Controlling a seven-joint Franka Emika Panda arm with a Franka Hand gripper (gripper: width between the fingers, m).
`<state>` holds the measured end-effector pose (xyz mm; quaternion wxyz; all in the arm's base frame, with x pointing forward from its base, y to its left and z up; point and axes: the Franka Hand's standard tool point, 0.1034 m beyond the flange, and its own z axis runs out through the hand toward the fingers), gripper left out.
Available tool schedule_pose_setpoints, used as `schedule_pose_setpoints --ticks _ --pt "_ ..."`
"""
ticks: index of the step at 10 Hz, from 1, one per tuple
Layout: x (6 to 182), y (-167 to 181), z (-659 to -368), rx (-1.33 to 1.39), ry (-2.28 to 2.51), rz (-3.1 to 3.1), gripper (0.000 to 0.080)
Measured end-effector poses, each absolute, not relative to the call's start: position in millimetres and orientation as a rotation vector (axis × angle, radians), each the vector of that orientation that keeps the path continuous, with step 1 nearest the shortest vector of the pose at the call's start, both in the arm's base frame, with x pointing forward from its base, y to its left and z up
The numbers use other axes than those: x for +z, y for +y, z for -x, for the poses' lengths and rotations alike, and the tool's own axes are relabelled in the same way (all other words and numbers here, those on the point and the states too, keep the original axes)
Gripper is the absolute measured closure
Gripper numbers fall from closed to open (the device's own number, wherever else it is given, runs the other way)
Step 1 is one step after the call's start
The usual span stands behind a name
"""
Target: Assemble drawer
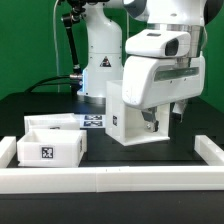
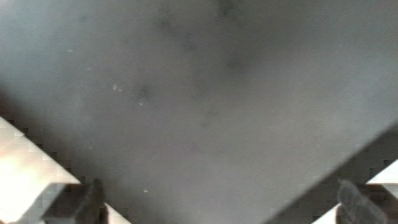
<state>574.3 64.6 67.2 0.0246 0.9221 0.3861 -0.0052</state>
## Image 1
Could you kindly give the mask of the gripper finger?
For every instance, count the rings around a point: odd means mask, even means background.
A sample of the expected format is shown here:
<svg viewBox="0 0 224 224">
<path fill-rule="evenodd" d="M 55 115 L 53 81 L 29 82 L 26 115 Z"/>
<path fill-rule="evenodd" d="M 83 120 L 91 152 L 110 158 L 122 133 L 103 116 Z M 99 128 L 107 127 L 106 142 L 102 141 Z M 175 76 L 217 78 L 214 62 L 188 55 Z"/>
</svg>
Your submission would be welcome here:
<svg viewBox="0 0 224 224">
<path fill-rule="evenodd" d="M 142 111 L 143 118 L 146 121 L 146 127 L 151 132 L 158 131 L 159 121 L 156 119 L 156 112 L 156 107 L 148 108 Z"/>
<path fill-rule="evenodd" d="M 188 100 L 187 99 L 177 101 L 174 104 L 172 113 L 173 113 L 173 115 L 175 116 L 175 118 L 178 121 L 182 121 L 183 120 L 183 116 L 184 116 L 184 112 L 185 112 L 185 109 L 187 107 L 187 104 L 188 104 Z"/>
</svg>

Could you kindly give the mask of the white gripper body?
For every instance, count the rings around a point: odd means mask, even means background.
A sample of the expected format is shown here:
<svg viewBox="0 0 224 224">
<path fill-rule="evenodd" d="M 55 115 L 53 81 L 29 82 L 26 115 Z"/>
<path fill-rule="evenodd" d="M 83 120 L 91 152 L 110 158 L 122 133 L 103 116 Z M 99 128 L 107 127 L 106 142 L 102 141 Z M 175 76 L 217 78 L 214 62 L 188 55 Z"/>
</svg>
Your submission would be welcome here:
<svg viewBox="0 0 224 224">
<path fill-rule="evenodd" d="M 186 68 L 176 65 L 174 58 L 130 56 L 124 66 L 123 101 L 142 110 L 200 95 L 205 78 L 204 57 L 193 58 Z"/>
</svg>

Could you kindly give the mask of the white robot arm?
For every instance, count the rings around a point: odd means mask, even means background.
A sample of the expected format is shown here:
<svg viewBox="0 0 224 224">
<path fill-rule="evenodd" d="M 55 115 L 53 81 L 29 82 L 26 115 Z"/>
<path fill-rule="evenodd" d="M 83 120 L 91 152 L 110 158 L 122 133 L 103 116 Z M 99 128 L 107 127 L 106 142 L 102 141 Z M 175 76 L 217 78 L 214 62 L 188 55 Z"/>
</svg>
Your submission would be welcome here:
<svg viewBox="0 0 224 224">
<path fill-rule="evenodd" d="M 120 78 L 122 100 L 140 110 L 152 131 L 159 122 L 154 109 L 201 94 L 205 78 L 203 48 L 205 25 L 222 8 L 224 0 L 68 0 L 74 19 L 86 17 L 88 66 L 83 92 L 105 95 L 105 83 Z M 103 17 L 103 6 L 121 6 L 147 27 L 127 39 L 128 59 L 123 70 L 109 73 L 120 63 L 121 36 Z"/>
</svg>

